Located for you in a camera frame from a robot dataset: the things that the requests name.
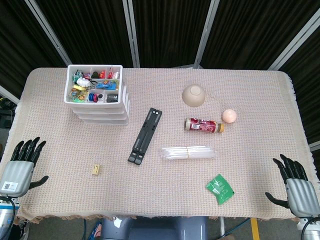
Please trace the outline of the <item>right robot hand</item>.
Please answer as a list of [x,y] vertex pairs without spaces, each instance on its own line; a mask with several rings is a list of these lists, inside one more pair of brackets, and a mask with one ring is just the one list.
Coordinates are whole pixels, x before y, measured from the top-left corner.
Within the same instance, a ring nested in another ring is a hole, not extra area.
[[273,197],[269,192],[265,193],[267,199],[277,206],[289,209],[291,213],[301,219],[315,218],[320,215],[320,203],[316,190],[307,177],[303,165],[283,154],[279,155],[281,160],[273,158],[282,177],[287,200]]

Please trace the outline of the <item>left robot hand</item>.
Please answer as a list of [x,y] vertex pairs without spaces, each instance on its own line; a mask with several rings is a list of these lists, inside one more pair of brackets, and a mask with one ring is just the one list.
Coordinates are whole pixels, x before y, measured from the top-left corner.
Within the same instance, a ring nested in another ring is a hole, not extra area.
[[38,181],[32,181],[40,154],[46,145],[45,140],[39,140],[40,137],[22,140],[16,145],[0,179],[1,197],[20,198],[49,179],[49,176],[45,175]]

